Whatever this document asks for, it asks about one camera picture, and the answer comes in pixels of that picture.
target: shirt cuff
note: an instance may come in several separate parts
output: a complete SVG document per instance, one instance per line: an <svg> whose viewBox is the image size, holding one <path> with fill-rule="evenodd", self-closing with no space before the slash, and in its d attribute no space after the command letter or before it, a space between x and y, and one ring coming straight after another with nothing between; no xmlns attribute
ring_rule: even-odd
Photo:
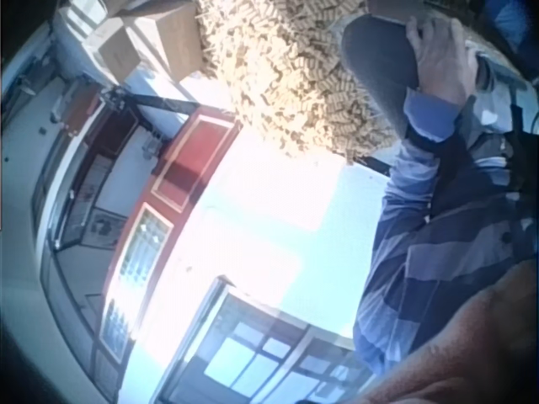
<svg viewBox="0 0 539 404"><path fill-rule="evenodd" d="M455 132L455 120L460 112L457 105L408 88L404 113L424 138L436 143L447 140Z"/></svg>

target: striped shirt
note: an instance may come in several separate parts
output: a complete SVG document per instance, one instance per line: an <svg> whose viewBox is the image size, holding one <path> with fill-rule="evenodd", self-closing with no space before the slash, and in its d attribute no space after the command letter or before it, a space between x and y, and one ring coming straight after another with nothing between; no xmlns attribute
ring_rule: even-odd
<svg viewBox="0 0 539 404"><path fill-rule="evenodd" d="M431 141L451 136L459 114L411 90L404 111ZM439 163L404 140L387 184L354 326L357 355L378 375L441 331L467 299L537 254L536 200L514 191L503 157L458 172L443 195L452 208L430 217Z"/></svg>

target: hand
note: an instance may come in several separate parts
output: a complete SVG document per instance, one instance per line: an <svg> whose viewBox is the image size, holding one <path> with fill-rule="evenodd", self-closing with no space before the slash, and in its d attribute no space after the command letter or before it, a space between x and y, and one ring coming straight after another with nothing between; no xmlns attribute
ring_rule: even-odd
<svg viewBox="0 0 539 404"><path fill-rule="evenodd" d="M420 38L417 20L412 18L406 36L418 63L419 90L463 107L475 92L478 60L475 52L466 50L461 23L427 19Z"/></svg>
<svg viewBox="0 0 539 404"><path fill-rule="evenodd" d="M536 304L532 259L473 296L440 334L346 404L496 402L521 360L536 357Z"/></svg>

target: framed picture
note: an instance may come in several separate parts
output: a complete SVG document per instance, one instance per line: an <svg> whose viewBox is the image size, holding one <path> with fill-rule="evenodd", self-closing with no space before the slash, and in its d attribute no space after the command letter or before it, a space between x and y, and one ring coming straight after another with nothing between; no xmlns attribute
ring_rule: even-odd
<svg viewBox="0 0 539 404"><path fill-rule="evenodd" d="M125 216L94 207L84 229L81 245L114 250L126 221Z"/></svg>

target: blue striped sleeve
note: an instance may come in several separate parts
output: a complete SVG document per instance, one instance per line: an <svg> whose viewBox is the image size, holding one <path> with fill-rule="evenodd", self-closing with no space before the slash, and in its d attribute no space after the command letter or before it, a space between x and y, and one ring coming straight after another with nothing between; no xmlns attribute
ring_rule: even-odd
<svg viewBox="0 0 539 404"><path fill-rule="evenodd" d="M443 141L454 131L453 122L458 110L455 114L453 105L439 99L432 103L430 99L410 90L404 112L419 135ZM439 163L433 153L416 147L409 140L402 141L382 200L371 271L354 330L356 352L378 374L387 368L389 362L395 361L392 352L402 351L390 346L389 339L380 337L382 330L403 328L402 325L406 324L400 322L398 312L385 302L398 299L403 292L408 250L416 233L426 224ZM413 323L410 323L401 331L411 334L414 329ZM407 342L406 346L413 340L413 335L401 337L402 341Z"/></svg>

